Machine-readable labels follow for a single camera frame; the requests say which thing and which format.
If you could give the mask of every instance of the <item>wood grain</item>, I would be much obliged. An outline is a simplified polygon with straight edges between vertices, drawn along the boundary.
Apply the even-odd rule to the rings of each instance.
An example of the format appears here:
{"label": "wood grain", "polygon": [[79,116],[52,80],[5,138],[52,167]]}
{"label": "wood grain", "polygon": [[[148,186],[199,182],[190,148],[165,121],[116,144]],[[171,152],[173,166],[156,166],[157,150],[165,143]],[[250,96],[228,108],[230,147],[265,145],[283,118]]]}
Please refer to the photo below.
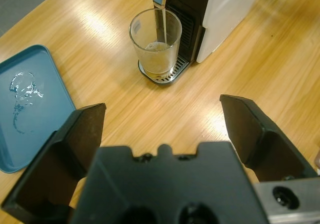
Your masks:
{"label": "wood grain", "polygon": [[[151,1],[46,0],[0,38],[0,62],[33,44],[47,46],[77,108],[106,103],[103,146],[129,145],[140,155],[168,143],[174,153],[193,153],[201,141],[227,140],[219,102],[226,93],[253,99],[315,167],[319,0],[256,0],[216,52],[168,87],[140,74],[128,33]],[[0,173],[0,201],[21,173]],[[19,223],[4,212],[0,222]]]}

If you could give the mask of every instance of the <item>white machine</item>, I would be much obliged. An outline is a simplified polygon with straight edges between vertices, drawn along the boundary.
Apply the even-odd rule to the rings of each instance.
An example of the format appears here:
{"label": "white machine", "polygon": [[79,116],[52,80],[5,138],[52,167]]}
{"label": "white machine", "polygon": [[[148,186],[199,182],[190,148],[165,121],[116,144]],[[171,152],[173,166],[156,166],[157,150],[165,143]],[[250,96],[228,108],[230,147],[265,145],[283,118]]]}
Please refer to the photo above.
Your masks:
{"label": "white machine", "polygon": [[153,0],[155,7],[174,12],[182,35],[174,74],[158,84],[172,82],[194,61],[202,62],[215,51],[243,20],[255,0]]}

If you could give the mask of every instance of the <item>blue tray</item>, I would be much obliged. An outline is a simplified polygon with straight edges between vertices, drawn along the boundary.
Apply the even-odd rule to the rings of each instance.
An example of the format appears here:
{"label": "blue tray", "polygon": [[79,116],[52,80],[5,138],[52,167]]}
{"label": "blue tray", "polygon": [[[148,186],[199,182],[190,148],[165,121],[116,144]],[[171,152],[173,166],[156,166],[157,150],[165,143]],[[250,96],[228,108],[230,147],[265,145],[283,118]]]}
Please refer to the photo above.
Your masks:
{"label": "blue tray", "polygon": [[31,46],[0,64],[0,170],[33,159],[75,106],[48,49]]}

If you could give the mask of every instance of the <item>metal drip tray grate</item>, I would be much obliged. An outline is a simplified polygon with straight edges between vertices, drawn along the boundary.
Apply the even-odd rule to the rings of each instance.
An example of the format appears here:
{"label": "metal drip tray grate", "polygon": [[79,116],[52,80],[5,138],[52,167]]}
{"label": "metal drip tray grate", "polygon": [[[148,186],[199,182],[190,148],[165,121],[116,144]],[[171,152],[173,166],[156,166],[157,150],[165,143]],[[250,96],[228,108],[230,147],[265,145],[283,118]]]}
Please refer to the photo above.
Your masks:
{"label": "metal drip tray grate", "polygon": [[181,73],[182,71],[188,66],[189,62],[185,61],[181,57],[178,56],[178,59],[176,61],[176,64],[173,68],[173,71],[171,74],[164,76],[164,77],[159,77],[159,78],[152,78],[149,77],[145,71],[140,62],[138,61],[138,67],[141,73],[150,79],[152,82],[157,83],[157,84],[169,84],[172,83]]}

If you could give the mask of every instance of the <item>glass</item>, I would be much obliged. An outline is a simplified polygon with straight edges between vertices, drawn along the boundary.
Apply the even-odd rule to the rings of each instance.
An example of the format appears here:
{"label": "glass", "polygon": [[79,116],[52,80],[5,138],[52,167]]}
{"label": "glass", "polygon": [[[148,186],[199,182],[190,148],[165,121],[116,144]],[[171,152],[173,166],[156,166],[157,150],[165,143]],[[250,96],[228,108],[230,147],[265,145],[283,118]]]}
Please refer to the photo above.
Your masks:
{"label": "glass", "polygon": [[129,34],[139,62],[149,77],[161,78],[172,72],[181,32],[180,20],[166,9],[147,9],[134,17]]}

